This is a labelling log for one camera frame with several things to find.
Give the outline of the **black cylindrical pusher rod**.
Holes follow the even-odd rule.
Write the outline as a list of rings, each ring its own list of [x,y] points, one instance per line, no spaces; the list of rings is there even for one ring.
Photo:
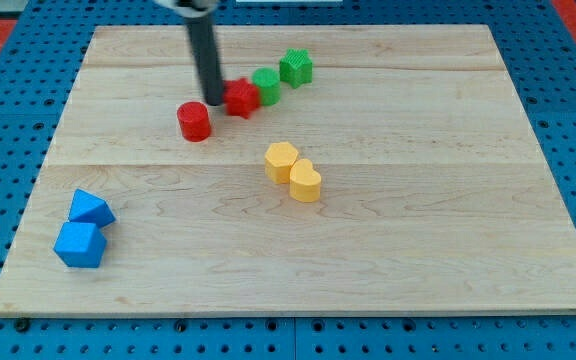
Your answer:
[[[224,79],[212,15],[186,18],[185,24],[204,101],[219,106],[223,103]]]

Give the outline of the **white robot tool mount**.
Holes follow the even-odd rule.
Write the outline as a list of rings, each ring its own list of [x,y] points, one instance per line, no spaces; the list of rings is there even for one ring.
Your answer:
[[[200,18],[214,11],[217,0],[153,0],[157,5],[168,8],[184,18]]]

